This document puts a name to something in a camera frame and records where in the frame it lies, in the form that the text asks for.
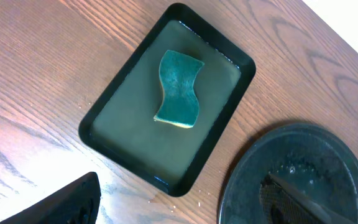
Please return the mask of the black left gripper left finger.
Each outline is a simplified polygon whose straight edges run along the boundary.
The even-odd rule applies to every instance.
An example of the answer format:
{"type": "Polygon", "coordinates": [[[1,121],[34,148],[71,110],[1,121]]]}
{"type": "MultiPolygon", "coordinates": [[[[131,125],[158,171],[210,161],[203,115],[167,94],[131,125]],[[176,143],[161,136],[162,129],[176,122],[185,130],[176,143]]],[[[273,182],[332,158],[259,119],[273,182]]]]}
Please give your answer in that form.
{"type": "Polygon", "coordinates": [[[95,224],[100,201],[98,175],[89,172],[0,224],[95,224]]]}

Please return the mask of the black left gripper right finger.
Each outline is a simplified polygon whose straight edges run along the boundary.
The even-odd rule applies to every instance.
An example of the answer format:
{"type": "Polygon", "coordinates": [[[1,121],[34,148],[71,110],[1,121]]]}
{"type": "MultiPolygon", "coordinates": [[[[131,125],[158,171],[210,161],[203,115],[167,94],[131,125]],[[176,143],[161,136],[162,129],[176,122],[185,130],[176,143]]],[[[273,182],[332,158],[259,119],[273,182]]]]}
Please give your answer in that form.
{"type": "Polygon", "coordinates": [[[287,182],[267,174],[259,201],[268,223],[357,223],[354,189],[332,178],[302,178],[287,182]]]}

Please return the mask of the green and yellow sponge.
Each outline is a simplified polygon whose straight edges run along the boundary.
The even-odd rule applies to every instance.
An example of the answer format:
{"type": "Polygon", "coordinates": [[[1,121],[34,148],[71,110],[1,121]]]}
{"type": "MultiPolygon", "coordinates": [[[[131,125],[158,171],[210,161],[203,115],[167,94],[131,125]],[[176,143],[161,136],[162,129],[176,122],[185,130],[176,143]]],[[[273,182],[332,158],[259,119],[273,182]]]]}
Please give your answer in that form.
{"type": "Polygon", "coordinates": [[[194,91],[196,77],[204,62],[174,50],[167,50],[158,68],[162,103],[154,120],[181,128],[192,128],[200,112],[194,91]]]}

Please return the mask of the black round tray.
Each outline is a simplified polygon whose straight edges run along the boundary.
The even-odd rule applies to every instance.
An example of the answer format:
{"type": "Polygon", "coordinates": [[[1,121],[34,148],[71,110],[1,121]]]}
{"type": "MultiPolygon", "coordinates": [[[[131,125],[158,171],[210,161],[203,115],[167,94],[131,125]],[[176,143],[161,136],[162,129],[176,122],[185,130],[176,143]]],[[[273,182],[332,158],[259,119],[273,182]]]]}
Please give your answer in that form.
{"type": "Polygon", "coordinates": [[[294,123],[259,138],[236,164],[219,205],[219,223],[268,223],[272,174],[305,196],[358,223],[358,160],[328,130],[294,123]]]}

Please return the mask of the black rectangular tray green liquid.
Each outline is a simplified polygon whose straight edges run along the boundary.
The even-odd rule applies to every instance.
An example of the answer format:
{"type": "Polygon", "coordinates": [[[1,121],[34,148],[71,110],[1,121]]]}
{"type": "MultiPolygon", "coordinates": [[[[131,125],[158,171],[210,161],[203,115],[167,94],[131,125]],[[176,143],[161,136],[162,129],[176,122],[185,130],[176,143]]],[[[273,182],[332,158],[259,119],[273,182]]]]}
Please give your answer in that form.
{"type": "Polygon", "coordinates": [[[195,11],[170,5],[79,125],[90,148],[172,197],[189,192],[256,73],[253,59],[195,11]],[[200,113],[182,128],[155,120],[160,61],[174,50],[203,62],[200,113]]]}

